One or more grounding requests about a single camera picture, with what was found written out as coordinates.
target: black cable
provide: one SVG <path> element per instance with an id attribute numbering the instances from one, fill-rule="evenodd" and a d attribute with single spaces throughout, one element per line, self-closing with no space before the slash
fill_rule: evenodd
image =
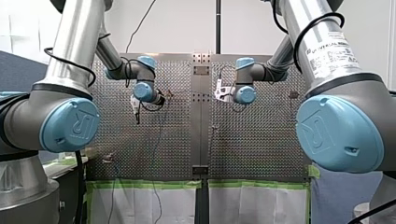
<path id="1" fill-rule="evenodd" d="M 77 161 L 77 170 L 78 170 L 78 202 L 76 209 L 75 222 L 76 224 L 82 223 L 82 207 L 84 205 L 84 164 L 82 164 L 82 158 L 80 151 L 76 151 L 76 161 Z"/>
<path id="2" fill-rule="evenodd" d="M 149 108 L 147 108 L 141 101 L 140 101 L 140 105 L 141 105 L 145 110 L 147 110 L 147 111 L 149 111 L 149 112 L 160 111 L 160 110 L 163 108 L 163 105 L 160 105 L 160 106 L 158 106 L 158 107 L 155 108 L 155 109 L 149 109 Z"/>
<path id="3" fill-rule="evenodd" d="M 116 171 L 116 177 L 113 180 L 113 187 L 111 190 L 111 207 L 110 207 L 110 214 L 108 215 L 108 220 L 107 220 L 107 224 L 110 224 L 110 220 L 111 220 L 111 216 L 113 215 L 113 210 L 114 210 L 114 188 L 116 187 L 116 181 L 117 179 L 120 181 L 120 169 L 117 166 L 117 164 L 114 161 L 112 161 L 113 165 L 114 165 L 114 170 Z"/>
<path id="4" fill-rule="evenodd" d="M 273 0 L 273 16 L 274 16 L 274 21 L 275 24 L 277 26 L 277 28 L 279 28 L 279 30 L 281 30 L 283 33 L 285 34 L 289 34 L 288 30 L 286 30 L 280 23 L 279 20 L 277 19 L 277 15 L 276 15 L 276 0 Z"/>
<path id="5" fill-rule="evenodd" d="M 230 66 L 230 65 L 224 65 L 224 66 L 222 66 L 222 67 L 220 68 L 220 71 L 219 71 L 219 74 L 218 74 L 218 78 L 222 78 L 222 72 L 223 72 L 223 70 L 224 70 L 225 68 L 232 68 L 232 69 L 235 69 L 235 67 Z"/>
<path id="6" fill-rule="evenodd" d="M 129 47 L 130 47 L 131 44 L 132 44 L 132 39 L 134 38 L 134 35 L 139 31 L 140 26 L 142 26 L 143 21 L 145 20 L 145 18 L 147 17 L 147 15 L 149 14 L 149 12 L 151 11 L 151 8 L 152 8 L 152 6 L 154 6 L 154 3 L 155 3 L 156 1 L 157 1 L 157 0 L 153 0 L 153 1 L 151 2 L 151 4 L 150 4 L 149 7 L 148 7 L 148 10 L 147 10 L 146 14 L 143 16 L 142 20 L 139 22 L 139 25 L 137 26 L 136 30 L 134 30 L 134 32 L 131 34 L 131 38 L 129 39 L 129 43 L 128 43 L 128 45 L 126 46 L 125 53 L 128 53 L 128 50 L 129 50 Z"/>
<path id="7" fill-rule="evenodd" d="M 242 112 L 245 111 L 245 109 L 246 109 L 247 107 L 248 107 L 247 105 L 244 105 L 244 107 L 243 107 L 242 109 L 237 110 L 237 109 L 233 108 L 233 106 L 231 106 L 231 109 L 232 109 L 233 112 L 235 112 L 235 113 L 242 113 Z"/>
<path id="8" fill-rule="evenodd" d="M 44 52 L 45 52 L 46 54 L 48 54 L 51 58 L 54 58 L 54 59 L 56 59 L 56 60 L 58 60 L 58 61 L 60 61 L 60 62 L 62 62 L 62 63 L 68 63 L 68 64 L 70 64 L 70 65 L 73 65 L 73 66 L 75 66 L 75 67 L 77 67 L 77 68 L 80 68 L 80 69 L 82 69 L 82 70 L 84 70 L 84 71 L 89 72 L 89 73 L 92 75 L 92 81 L 90 82 L 90 84 L 88 84 L 88 87 L 90 87 L 91 85 L 93 85 L 93 83 L 95 83 L 96 74 L 95 74 L 90 68 L 85 67 L 85 66 L 83 66 L 83 65 L 79 65 L 79 64 L 77 64 L 77 63 L 73 63 L 73 62 L 71 62 L 71 61 L 68 61 L 68 60 L 66 60 L 66 59 L 60 58 L 60 57 L 58 57 L 58 56 L 55 56 L 55 55 L 52 54 L 52 52 L 51 52 L 52 50 L 53 50 L 53 48 L 46 48 L 46 49 L 44 49 Z"/>
<path id="9" fill-rule="evenodd" d="M 296 43 L 294 44 L 294 52 L 293 52 L 293 59 L 294 59 L 294 64 L 296 65 L 297 69 L 302 73 L 301 66 L 298 63 L 298 50 L 300 48 L 301 43 L 303 42 L 304 36 L 310 31 L 313 27 L 324 21 L 325 19 L 329 17 L 338 17 L 341 20 L 340 27 L 343 27 L 345 24 L 345 17 L 338 13 L 338 12 L 329 12 L 326 13 L 320 17 L 317 17 L 316 19 L 313 19 L 311 22 L 308 23 L 308 25 L 300 32 L 300 34 L 297 37 Z"/>
<path id="10" fill-rule="evenodd" d="M 139 62 L 137 59 L 127 59 L 125 57 L 121 57 L 125 61 L 124 66 L 124 74 L 125 74 L 125 88 L 128 88 L 131 85 L 132 77 L 132 65 L 131 62 Z"/>
<path id="11" fill-rule="evenodd" d="M 351 220 L 350 222 L 348 222 L 347 224 L 360 224 L 362 220 L 364 220 L 367 217 L 373 216 L 379 212 L 384 211 L 387 208 L 390 208 L 392 206 L 396 205 L 396 199 L 388 202 L 388 203 L 384 203 L 381 206 L 364 213 L 363 215 L 360 215 L 359 217 L 354 218 L 353 220 Z"/>
<path id="12" fill-rule="evenodd" d="M 274 74 L 272 74 L 271 70 L 265 65 L 265 63 L 256 63 L 256 64 L 261 65 L 262 68 L 264 69 L 264 77 L 262 78 L 262 80 L 265 80 L 267 78 L 267 75 L 269 74 L 271 76 L 272 81 L 268 81 L 268 83 L 270 85 L 274 85 L 274 83 L 276 83 L 276 80 L 275 80 Z"/>
<path id="13" fill-rule="evenodd" d="M 108 33 L 108 34 L 102 35 L 102 36 L 100 36 L 100 37 L 99 37 L 99 40 L 101 40 L 101 39 L 105 39 L 106 37 L 108 37 L 108 36 L 110 36 L 110 35 L 111 35 L 111 33 Z"/>
<path id="14" fill-rule="evenodd" d="M 110 207 L 110 215 L 108 215 L 107 224 L 110 224 L 111 216 L 113 215 L 114 209 L 114 188 L 116 187 L 117 178 L 113 180 L 113 188 L 111 190 L 111 207 Z"/>
<path id="15" fill-rule="evenodd" d="M 152 150 L 152 157 L 151 157 L 151 165 L 150 165 L 150 169 L 151 169 L 151 178 L 152 178 L 152 187 L 154 190 L 155 195 L 157 196 L 157 200 L 158 200 L 158 204 L 160 206 L 160 215 L 158 216 L 158 218 L 155 220 L 154 224 L 157 224 L 157 222 L 161 219 L 161 217 L 163 216 L 163 205 L 161 204 L 161 198 L 160 195 L 158 195 L 158 192 L 155 188 L 155 183 L 154 183 L 154 165 L 155 165 L 155 154 L 157 152 L 158 146 L 161 143 L 161 137 L 162 137 L 162 133 L 163 133 L 163 125 L 166 122 L 166 118 L 168 116 L 168 112 L 169 112 L 169 106 L 172 102 L 172 96 L 169 98 L 169 100 L 167 101 L 168 105 L 167 108 L 165 110 L 165 115 L 163 116 L 163 121 L 160 123 L 160 131 L 158 133 L 158 139 L 157 139 L 157 143 L 154 146 L 154 149 Z"/>

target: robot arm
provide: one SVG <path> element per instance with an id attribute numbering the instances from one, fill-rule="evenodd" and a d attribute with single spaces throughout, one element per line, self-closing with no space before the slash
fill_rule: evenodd
<path id="1" fill-rule="evenodd" d="M 286 36 L 274 56 L 266 63 L 256 63 L 253 58 L 241 58 L 236 61 L 236 81 L 231 87 L 222 86 L 219 75 L 215 90 L 216 99 L 226 103 L 240 105 L 252 104 L 256 99 L 255 81 L 278 82 L 288 77 L 292 64 L 293 46 Z"/>
<path id="2" fill-rule="evenodd" d="M 381 77 L 356 60 L 336 19 L 342 17 L 332 13 L 342 1 L 272 2 L 307 88 L 296 126 L 304 152 L 332 171 L 394 171 L 396 104 Z"/>
<path id="3" fill-rule="evenodd" d="M 106 66 L 107 77 L 137 79 L 135 98 L 163 104 L 161 92 L 154 90 L 155 61 L 141 56 L 124 62 L 108 35 L 104 35 L 104 14 L 111 3 L 111 0 L 66 1 L 53 55 L 89 68 L 96 52 Z M 89 144 L 100 117 L 88 90 L 90 78 L 88 71 L 51 58 L 45 77 L 34 84 L 28 99 L 1 104 L 7 109 L 0 118 L 4 124 L 0 132 L 0 155 L 4 154 L 2 151 L 7 154 L 42 149 L 77 151 Z"/>

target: vertical metal post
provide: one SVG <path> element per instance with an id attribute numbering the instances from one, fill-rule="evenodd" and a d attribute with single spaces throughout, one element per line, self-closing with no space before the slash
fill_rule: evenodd
<path id="1" fill-rule="evenodd" d="M 216 0 L 216 53 L 221 54 L 221 0 Z"/>
<path id="2" fill-rule="evenodd" d="M 208 136 L 210 125 L 210 104 L 212 79 L 210 76 L 209 54 L 193 55 L 193 75 L 191 77 L 191 127 L 192 127 L 192 175 L 195 180 L 201 180 L 201 187 L 196 190 L 195 224 L 209 223 L 209 188 L 208 174 Z"/>

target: metal bracket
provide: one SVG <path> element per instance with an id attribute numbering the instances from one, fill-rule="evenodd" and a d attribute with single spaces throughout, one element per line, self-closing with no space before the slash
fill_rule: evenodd
<path id="1" fill-rule="evenodd" d="M 194 74 L 198 76 L 209 76 L 209 66 L 194 66 Z"/>
<path id="2" fill-rule="evenodd" d="M 192 174 L 193 175 L 207 175 L 209 173 L 209 168 L 207 165 L 193 165 Z"/>

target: metal frame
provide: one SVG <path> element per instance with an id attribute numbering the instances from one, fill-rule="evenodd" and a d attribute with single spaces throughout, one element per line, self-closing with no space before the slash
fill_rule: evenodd
<path id="1" fill-rule="evenodd" d="M 123 54 L 121 56 L 126 57 L 126 58 L 136 58 L 142 54 Z M 213 109 L 215 104 L 218 102 L 214 102 L 214 98 L 212 96 L 213 93 L 213 80 L 214 76 L 217 75 L 218 72 L 218 66 L 219 64 L 228 64 L 230 66 L 233 66 L 234 62 L 243 56 L 240 55 L 210 55 L 210 54 L 150 54 L 150 56 L 154 57 L 157 62 L 159 62 L 159 68 L 157 69 L 157 79 L 156 79 L 156 85 L 162 85 L 162 82 L 166 81 L 168 82 L 169 79 L 164 79 L 164 74 L 161 74 L 161 72 L 164 72 L 163 69 L 161 68 L 161 64 L 163 62 L 172 62 L 172 65 L 175 66 L 175 71 L 166 73 L 167 76 L 173 76 L 173 77 L 168 77 L 168 78 L 174 78 L 175 82 L 178 82 L 180 79 L 180 74 L 178 73 L 179 67 L 186 67 L 188 66 L 188 69 L 183 69 L 185 73 L 182 74 L 182 76 L 189 76 L 190 79 L 190 86 L 189 87 L 183 87 L 187 91 L 184 93 L 182 98 L 178 99 L 179 101 L 177 102 L 177 106 L 181 107 L 183 105 L 188 105 L 190 109 L 190 114 L 187 116 L 189 118 L 189 133 L 183 133 L 183 134 L 189 134 L 191 136 L 191 150 L 190 150 L 190 169 L 184 169 L 184 172 L 188 172 L 188 174 L 184 174 L 183 176 L 177 177 L 177 176 L 150 176 L 150 175 L 140 175 L 140 176 L 129 176 L 128 170 L 129 169 L 135 169 L 136 164 L 133 164 L 134 158 L 124 158 L 123 159 L 123 167 L 120 167 L 120 176 L 122 178 L 144 178 L 144 179 L 158 179 L 158 180 L 185 180 L 185 179 L 195 179 L 195 180 L 201 180 L 202 181 L 202 187 L 196 191 L 196 219 L 195 223 L 196 224 L 204 224 L 204 223 L 209 223 L 209 189 L 208 189 L 208 178 L 219 178 L 218 175 L 213 175 L 211 173 L 211 162 L 214 160 L 211 160 L 210 158 L 210 153 L 211 149 L 213 149 L 213 133 L 221 132 L 220 127 L 216 127 L 216 122 L 214 122 L 212 115 L 213 115 Z M 270 56 L 252 56 L 257 62 L 266 62 L 267 60 L 270 59 Z M 119 96 L 121 101 L 125 101 L 125 99 L 122 99 L 122 97 L 127 97 L 128 95 L 132 93 L 131 90 L 123 90 L 123 88 L 119 88 L 123 86 L 123 81 L 112 81 L 112 80 L 105 80 L 103 71 L 103 66 L 100 65 L 100 62 L 96 62 L 96 66 L 94 67 L 95 72 L 98 74 L 98 76 L 101 76 L 98 78 L 98 84 L 93 87 L 93 95 L 97 96 L 96 98 L 104 97 L 108 94 L 117 94 Z M 230 74 L 232 71 L 227 70 L 226 71 L 228 74 L 224 74 L 226 79 L 230 81 Z M 296 70 L 292 68 L 291 70 L 292 75 L 294 77 L 299 76 L 296 74 Z M 259 86 L 259 93 L 260 90 L 262 90 L 262 85 L 263 83 L 255 84 Z M 301 83 L 301 88 L 299 89 L 299 100 L 302 100 L 302 97 L 304 96 L 304 83 Z M 131 132 L 137 132 L 140 133 L 143 130 L 142 129 L 151 129 L 154 132 L 156 131 L 157 127 L 154 126 L 148 126 L 145 125 L 144 123 L 141 124 L 140 126 L 135 126 L 134 125 L 134 118 L 132 115 L 132 108 L 130 108 L 130 113 L 125 111 L 125 108 L 120 108 L 120 106 L 125 106 L 125 105 L 118 105 L 115 103 L 112 105 L 110 102 L 100 102 L 98 103 L 99 109 L 101 109 L 101 106 L 116 106 L 117 108 L 113 108 L 112 111 L 114 113 L 120 113 L 121 114 L 130 114 L 131 117 L 128 120 L 125 120 L 123 122 L 131 122 L 131 126 L 133 129 L 131 129 Z M 106 116 L 109 116 L 108 114 L 103 115 L 102 117 L 106 119 Z M 243 119 L 237 119 L 233 118 L 234 122 L 241 122 L 239 126 L 243 126 Z M 101 130 L 99 130 L 99 137 L 103 136 L 103 134 L 111 134 L 111 131 L 108 130 L 106 133 L 102 133 L 101 135 Z M 239 130 L 237 127 L 235 127 L 233 132 L 242 132 L 243 130 Z M 134 141 L 133 137 L 135 137 L 132 133 L 129 133 L 130 136 L 129 138 L 126 138 L 128 141 Z M 144 138 L 150 138 L 150 136 L 147 135 L 138 135 L 139 137 L 144 137 Z M 99 151 L 96 150 L 96 157 L 93 157 L 93 159 L 90 161 L 90 164 L 88 166 L 88 178 L 91 180 L 98 179 L 113 179 L 116 177 L 116 173 L 114 172 L 114 169 L 111 164 L 106 164 L 102 163 L 102 158 L 105 156 L 107 153 L 111 153 L 111 151 L 107 151 L 106 154 L 104 154 L 104 149 L 103 147 L 112 147 L 111 144 L 105 144 L 104 146 L 96 146 L 93 144 L 93 149 L 96 149 L 99 147 Z M 134 150 L 137 148 L 124 148 L 122 150 Z M 157 152 L 157 157 L 165 156 L 164 154 L 158 153 Z M 157 158 L 156 161 L 159 161 L 161 165 L 165 165 L 167 160 L 169 161 L 169 158 L 163 157 L 163 158 Z M 149 162 L 149 160 L 145 160 L 142 158 L 140 162 Z M 309 164 L 309 160 L 307 157 L 304 156 L 302 160 L 302 164 L 298 165 L 301 170 L 305 168 L 306 164 Z M 300 176 L 281 176 L 274 174 L 273 176 L 252 176 L 252 175 L 225 175 L 224 178 L 248 178 L 248 179 L 265 179 L 265 180 L 278 180 L 278 181 L 287 181 L 287 182 L 308 182 L 307 179 L 307 171 L 300 173 Z"/>

